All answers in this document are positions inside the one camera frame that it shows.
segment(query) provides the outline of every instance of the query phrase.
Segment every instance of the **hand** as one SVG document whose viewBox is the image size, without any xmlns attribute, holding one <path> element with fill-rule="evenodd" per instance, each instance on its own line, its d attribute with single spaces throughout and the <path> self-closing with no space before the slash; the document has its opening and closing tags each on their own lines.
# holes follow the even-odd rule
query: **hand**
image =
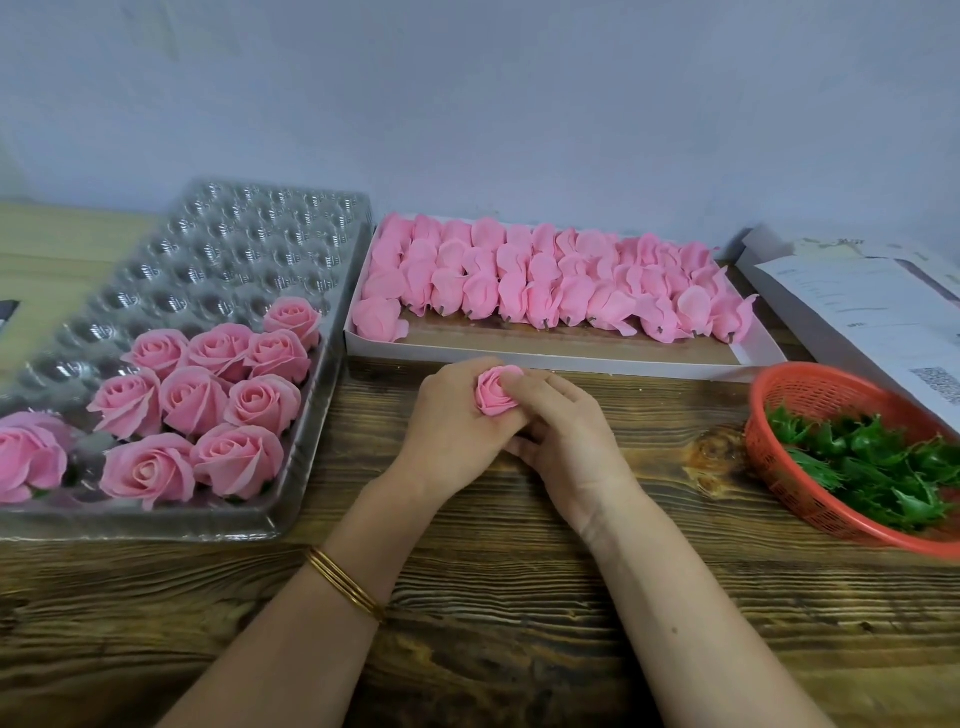
<svg viewBox="0 0 960 728">
<path fill-rule="evenodd" d="M 605 502 L 638 488 L 600 405 L 561 376 L 505 374 L 504 391 L 539 419 L 531 438 L 514 437 L 506 451 L 540 475 L 554 506 L 581 537 Z"/>
<path fill-rule="evenodd" d="M 502 364 L 493 356 L 449 364 L 420 386 L 391 471 L 415 479 L 436 497 L 438 507 L 483 474 L 510 438 L 530 423 L 519 407 L 496 417 L 477 409 L 477 378 Z"/>
</svg>

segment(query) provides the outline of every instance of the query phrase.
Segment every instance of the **paper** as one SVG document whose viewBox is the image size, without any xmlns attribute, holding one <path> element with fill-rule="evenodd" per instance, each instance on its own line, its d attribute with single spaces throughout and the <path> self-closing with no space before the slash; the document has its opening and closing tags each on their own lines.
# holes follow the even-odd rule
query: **paper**
<svg viewBox="0 0 960 728">
<path fill-rule="evenodd" d="M 790 256 L 757 268 L 960 431 L 960 306 L 890 259 Z"/>
</svg>

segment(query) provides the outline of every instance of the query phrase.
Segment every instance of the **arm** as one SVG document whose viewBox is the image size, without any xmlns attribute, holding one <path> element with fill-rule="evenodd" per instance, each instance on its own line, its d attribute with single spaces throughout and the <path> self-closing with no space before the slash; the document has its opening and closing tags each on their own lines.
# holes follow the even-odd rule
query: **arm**
<svg viewBox="0 0 960 728">
<path fill-rule="evenodd" d="M 520 409 L 487 418 L 473 403 L 477 376 L 499 363 L 455 364 L 424 381 L 396 462 L 363 489 L 324 544 L 381 604 L 437 510 L 528 423 Z M 340 725 L 376 628 L 304 566 L 160 728 Z"/>
<path fill-rule="evenodd" d="M 515 437 L 507 450 L 540 474 L 596 558 L 664 722 L 830 726 L 676 524 L 637 486 L 596 400 L 556 375 L 501 380 L 542 418 L 531 438 Z"/>
</svg>

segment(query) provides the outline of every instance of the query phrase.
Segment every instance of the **orange plastic basket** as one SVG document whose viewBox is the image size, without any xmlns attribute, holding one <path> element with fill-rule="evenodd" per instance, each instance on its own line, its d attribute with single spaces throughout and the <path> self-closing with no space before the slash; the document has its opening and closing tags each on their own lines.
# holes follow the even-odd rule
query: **orange plastic basket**
<svg viewBox="0 0 960 728">
<path fill-rule="evenodd" d="M 767 423 L 766 411 L 786 405 L 788 411 L 814 420 L 841 413 L 879 414 L 889 426 L 905 427 L 907 443 L 949 437 L 929 414 L 903 397 L 857 376 L 821 364 L 788 362 L 764 370 L 750 391 L 747 453 L 757 474 L 795 515 L 839 538 L 867 546 L 899 546 L 929 556 L 960 559 L 960 505 L 946 521 L 910 536 L 861 516 L 821 488 L 787 454 Z M 960 499 L 960 488 L 944 493 Z"/>
</svg>

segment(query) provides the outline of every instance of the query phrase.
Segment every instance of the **qr code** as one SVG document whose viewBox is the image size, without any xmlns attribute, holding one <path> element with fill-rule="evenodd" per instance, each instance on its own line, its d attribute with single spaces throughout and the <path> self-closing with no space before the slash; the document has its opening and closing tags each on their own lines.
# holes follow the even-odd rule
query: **qr code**
<svg viewBox="0 0 960 728">
<path fill-rule="evenodd" d="M 950 404 L 960 406 L 960 381 L 946 369 L 943 367 L 927 367 L 925 369 L 911 369 L 910 371 Z"/>
</svg>

